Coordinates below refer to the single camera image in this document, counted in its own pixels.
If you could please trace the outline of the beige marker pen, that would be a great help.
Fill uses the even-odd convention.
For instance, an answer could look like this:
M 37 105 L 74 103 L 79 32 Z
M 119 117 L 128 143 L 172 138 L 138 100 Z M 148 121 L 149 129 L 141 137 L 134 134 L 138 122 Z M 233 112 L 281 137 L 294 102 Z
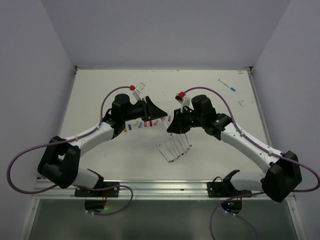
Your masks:
M 188 152 L 188 149 L 185 147 L 185 145 L 184 145 L 183 141 L 181 140 L 180 136 L 176 135 L 176 139 L 177 139 L 177 141 L 178 141 L 183 153 L 186 154 Z

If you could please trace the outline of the red capped marker pen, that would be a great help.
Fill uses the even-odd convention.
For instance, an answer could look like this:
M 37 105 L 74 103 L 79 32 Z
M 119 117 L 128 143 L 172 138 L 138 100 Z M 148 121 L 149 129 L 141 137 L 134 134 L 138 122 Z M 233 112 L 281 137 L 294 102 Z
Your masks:
M 174 136 L 172 137 L 172 142 L 173 142 L 173 145 L 176 148 L 178 154 L 180 156 L 183 156 L 184 155 L 184 149 L 180 147 L 179 142 L 177 141 L 177 139 Z

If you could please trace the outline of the pink capped marker pen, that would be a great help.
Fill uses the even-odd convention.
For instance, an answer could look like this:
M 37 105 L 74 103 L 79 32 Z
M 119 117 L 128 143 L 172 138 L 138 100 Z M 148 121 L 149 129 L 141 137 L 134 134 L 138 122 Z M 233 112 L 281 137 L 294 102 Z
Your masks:
M 177 148 L 174 140 L 173 140 L 172 138 L 170 138 L 169 141 L 170 141 L 170 144 L 171 144 L 171 146 L 172 146 L 172 148 L 173 148 L 173 151 L 174 151 L 175 154 L 177 155 L 177 158 L 180 158 L 180 157 L 181 157 L 181 154 L 180 154 L 180 151 L 179 151 L 179 149 Z

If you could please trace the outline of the light blue capped marker pen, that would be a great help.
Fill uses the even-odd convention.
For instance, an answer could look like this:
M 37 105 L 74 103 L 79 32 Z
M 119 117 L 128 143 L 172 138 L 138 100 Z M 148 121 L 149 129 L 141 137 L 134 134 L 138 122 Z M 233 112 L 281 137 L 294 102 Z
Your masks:
M 173 151 L 172 146 L 171 146 L 167 141 L 165 141 L 165 142 L 166 142 L 166 144 L 168 145 L 168 147 L 170 148 L 171 152 L 174 154 L 175 159 L 178 159 L 178 158 L 177 158 L 177 155 L 176 155 L 175 152 Z

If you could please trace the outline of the orange marker pen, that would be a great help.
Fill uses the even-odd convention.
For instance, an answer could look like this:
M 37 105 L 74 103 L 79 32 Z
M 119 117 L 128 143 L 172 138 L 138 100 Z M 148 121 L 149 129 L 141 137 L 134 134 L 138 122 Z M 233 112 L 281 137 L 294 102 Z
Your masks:
M 156 146 L 157 150 L 160 152 L 160 154 L 164 157 L 164 159 L 168 162 L 171 163 L 171 159 L 169 157 L 167 157 L 167 155 L 165 154 L 165 152 L 162 150 L 160 145 Z

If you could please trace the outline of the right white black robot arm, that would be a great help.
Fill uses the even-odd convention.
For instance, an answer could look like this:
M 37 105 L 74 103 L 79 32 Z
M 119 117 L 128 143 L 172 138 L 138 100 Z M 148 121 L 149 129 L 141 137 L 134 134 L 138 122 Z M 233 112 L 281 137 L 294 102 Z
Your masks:
M 283 153 L 252 137 L 233 123 L 230 116 L 217 113 L 204 94 L 189 98 L 180 92 L 175 98 L 181 106 L 174 110 L 168 133 L 182 135 L 192 128 L 202 128 L 209 136 L 240 151 L 262 171 L 259 174 L 236 169 L 220 182 L 208 182 L 210 197 L 226 198 L 264 192 L 280 203 L 301 183 L 302 175 L 295 153 L 290 150 Z

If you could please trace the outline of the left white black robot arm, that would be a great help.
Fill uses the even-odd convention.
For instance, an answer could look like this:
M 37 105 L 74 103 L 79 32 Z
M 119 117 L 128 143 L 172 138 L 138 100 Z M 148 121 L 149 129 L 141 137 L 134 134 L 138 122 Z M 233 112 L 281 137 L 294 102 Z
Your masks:
M 81 157 L 120 135 L 127 121 L 141 119 L 147 122 L 167 115 L 149 96 L 132 104 L 127 94 L 118 94 L 98 125 L 73 137 L 53 137 L 45 149 L 37 171 L 62 189 L 69 186 L 83 187 L 92 196 L 99 196 L 104 190 L 104 178 L 93 170 L 81 169 Z

